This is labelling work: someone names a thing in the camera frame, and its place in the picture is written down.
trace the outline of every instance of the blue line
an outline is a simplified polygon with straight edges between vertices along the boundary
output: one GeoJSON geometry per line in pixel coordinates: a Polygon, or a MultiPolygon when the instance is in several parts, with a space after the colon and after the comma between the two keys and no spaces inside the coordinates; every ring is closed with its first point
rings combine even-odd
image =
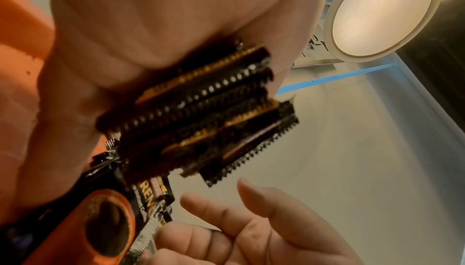
{"type": "Polygon", "coordinates": [[[316,79],[316,80],[310,80],[310,81],[295,83],[295,84],[291,84],[291,85],[285,85],[285,86],[281,86],[279,88],[277,94],[288,93],[288,92],[296,91],[296,90],[299,90],[299,89],[307,88],[307,87],[310,87],[310,86],[319,85],[319,84],[323,84],[323,83],[327,83],[327,82],[331,82],[331,81],[335,81],[335,80],[340,80],[340,79],[344,79],[344,78],[347,78],[347,77],[350,77],[350,76],[362,75],[362,74],[365,74],[365,73],[368,73],[368,72],[378,71],[378,70],[382,70],[382,69],[386,69],[386,68],[391,68],[391,67],[394,67],[394,66],[395,66],[394,64],[376,66],[376,67],[373,67],[373,68],[367,68],[367,69],[363,69],[363,70],[358,70],[358,71],[354,71],[354,72],[349,72],[349,73],[339,74],[339,75],[335,75],[335,76],[320,78],[320,79],[316,79]]]}

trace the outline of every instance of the light fixture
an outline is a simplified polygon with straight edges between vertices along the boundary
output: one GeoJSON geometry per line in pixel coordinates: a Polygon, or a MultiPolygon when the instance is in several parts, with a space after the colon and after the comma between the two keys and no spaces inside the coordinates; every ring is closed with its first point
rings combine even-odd
{"type": "Polygon", "coordinates": [[[405,45],[441,0],[333,0],[326,16],[328,50],[346,62],[368,62],[405,45]]]}

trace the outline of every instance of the blue stripe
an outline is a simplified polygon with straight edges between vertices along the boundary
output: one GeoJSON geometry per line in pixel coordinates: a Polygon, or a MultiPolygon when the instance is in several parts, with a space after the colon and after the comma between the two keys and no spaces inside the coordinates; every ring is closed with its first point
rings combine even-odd
{"type": "Polygon", "coordinates": [[[277,94],[293,92],[293,91],[303,89],[303,88],[307,88],[307,87],[310,87],[310,86],[319,85],[319,84],[323,84],[323,83],[327,83],[327,82],[331,82],[331,81],[336,81],[336,80],[344,79],[344,78],[347,78],[347,77],[350,77],[350,76],[362,75],[362,74],[365,74],[365,73],[368,73],[368,72],[378,71],[378,70],[382,70],[382,69],[386,69],[386,68],[391,68],[391,67],[394,67],[394,66],[395,66],[394,64],[376,66],[376,67],[373,67],[373,68],[358,70],[358,71],[354,71],[354,72],[339,74],[339,75],[320,78],[320,79],[316,79],[316,80],[310,80],[310,81],[300,82],[300,83],[296,83],[296,84],[285,85],[285,86],[281,86],[279,88],[277,94]]]}

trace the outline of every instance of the round light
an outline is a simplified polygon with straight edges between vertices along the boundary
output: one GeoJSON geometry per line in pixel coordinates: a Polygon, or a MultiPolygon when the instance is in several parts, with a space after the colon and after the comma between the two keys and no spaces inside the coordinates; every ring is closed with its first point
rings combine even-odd
{"type": "Polygon", "coordinates": [[[441,0],[334,0],[324,39],[346,62],[379,59],[403,46],[431,19],[441,0]]]}

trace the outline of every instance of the hand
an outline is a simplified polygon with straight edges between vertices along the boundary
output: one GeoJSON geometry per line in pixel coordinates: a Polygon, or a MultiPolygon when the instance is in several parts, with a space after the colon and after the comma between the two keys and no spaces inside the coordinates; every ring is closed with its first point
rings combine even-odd
{"type": "Polygon", "coordinates": [[[239,180],[249,210],[187,193],[181,206],[218,227],[169,223],[156,235],[159,249],[150,265],[362,265],[344,239],[297,199],[275,188],[239,180]]]}
{"type": "Polygon", "coordinates": [[[156,83],[188,53],[225,36],[272,55],[274,95],[326,0],[51,0],[56,42],[38,81],[40,113],[21,167],[15,204],[65,194],[100,134],[96,118],[156,83]]]}

